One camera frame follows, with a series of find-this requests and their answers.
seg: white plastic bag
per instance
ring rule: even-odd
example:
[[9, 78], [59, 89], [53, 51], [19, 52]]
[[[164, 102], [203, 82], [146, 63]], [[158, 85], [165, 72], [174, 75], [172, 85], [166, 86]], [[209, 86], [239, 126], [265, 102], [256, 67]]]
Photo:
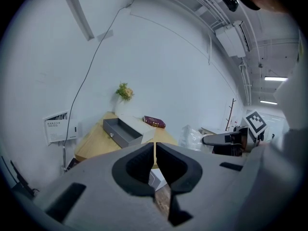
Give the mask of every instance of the white plastic bag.
[[201, 135], [197, 130], [194, 130], [191, 126], [186, 125], [182, 128], [179, 146], [204, 153], [212, 153], [213, 146], [205, 145], [202, 143], [202, 138], [208, 134]]

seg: ceiling light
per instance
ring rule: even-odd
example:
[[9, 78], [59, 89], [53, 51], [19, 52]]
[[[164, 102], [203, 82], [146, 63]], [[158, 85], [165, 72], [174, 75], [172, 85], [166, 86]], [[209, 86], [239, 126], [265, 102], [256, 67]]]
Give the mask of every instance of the ceiling light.
[[274, 102], [268, 102], [268, 101], [263, 101], [263, 100], [261, 100], [260, 102], [261, 102], [261, 103], [277, 104], [277, 103], [274, 103]]
[[265, 77], [265, 80], [274, 80], [274, 81], [286, 81], [288, 78], [286, 77]]

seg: potted plant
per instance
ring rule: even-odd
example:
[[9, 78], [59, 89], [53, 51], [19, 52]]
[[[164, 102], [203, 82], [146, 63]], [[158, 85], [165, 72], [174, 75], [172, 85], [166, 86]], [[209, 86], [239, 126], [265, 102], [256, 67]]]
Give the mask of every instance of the potted plant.
[[119, 94], [119, 98], [115, 104], [115, 115], [119, 116], [124, 114], [127, 102], [132, 99], [134, 93], [131, 88], [127, 87], [127, 83], [120, 83], [116, 94]]

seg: gray metal tray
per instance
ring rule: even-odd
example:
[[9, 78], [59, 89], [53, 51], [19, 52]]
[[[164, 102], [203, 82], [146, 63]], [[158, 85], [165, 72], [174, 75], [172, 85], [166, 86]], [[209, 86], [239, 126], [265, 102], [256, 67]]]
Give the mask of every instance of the gray metal tray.
[[119, 118], [105, 119], [103, 129], [121, 148], [141, 144], [142, 134], [132, 129]]

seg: red book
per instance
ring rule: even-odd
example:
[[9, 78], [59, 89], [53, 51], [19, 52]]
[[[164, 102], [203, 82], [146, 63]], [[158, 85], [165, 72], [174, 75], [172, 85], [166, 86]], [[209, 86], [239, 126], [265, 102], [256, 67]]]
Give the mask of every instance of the red book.
[[166, 124], [162, 120], [157, 119], [157, 118], [144, 116], [143, 121], [145, 123], [151, 125], [152, 127], [158, 127], [158, 128], [165, 128], [166, 127]]

